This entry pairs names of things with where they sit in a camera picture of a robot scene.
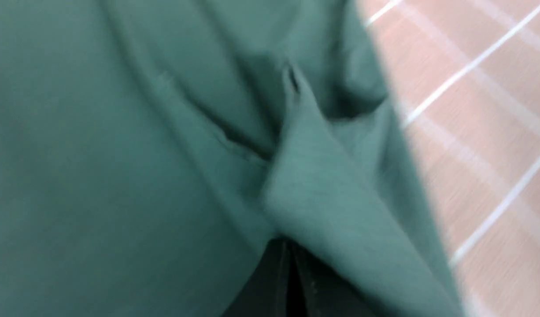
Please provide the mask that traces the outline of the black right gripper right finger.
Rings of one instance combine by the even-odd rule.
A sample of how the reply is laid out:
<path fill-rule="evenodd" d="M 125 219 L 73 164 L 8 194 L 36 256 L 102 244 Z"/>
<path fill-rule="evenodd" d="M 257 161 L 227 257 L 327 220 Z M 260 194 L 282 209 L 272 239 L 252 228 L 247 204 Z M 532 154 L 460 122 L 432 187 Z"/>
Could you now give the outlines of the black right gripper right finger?
<path fill-rule="evenodd" d="M 374 317 L 350 283 L 309 251 L 292 243 L 293 317 Z"/>

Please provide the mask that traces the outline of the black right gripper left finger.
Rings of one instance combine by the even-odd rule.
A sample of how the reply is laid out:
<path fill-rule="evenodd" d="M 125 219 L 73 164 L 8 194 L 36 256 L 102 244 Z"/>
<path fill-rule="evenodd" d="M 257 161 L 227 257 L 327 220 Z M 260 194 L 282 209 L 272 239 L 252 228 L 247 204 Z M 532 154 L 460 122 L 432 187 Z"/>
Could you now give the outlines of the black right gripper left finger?
<path fill-rule="evenodd" d="M 291 252 L 288 240 L 273 239 L 256 269 L 236 296 L 224 317 L 287 317 L 290 313 Z"/>

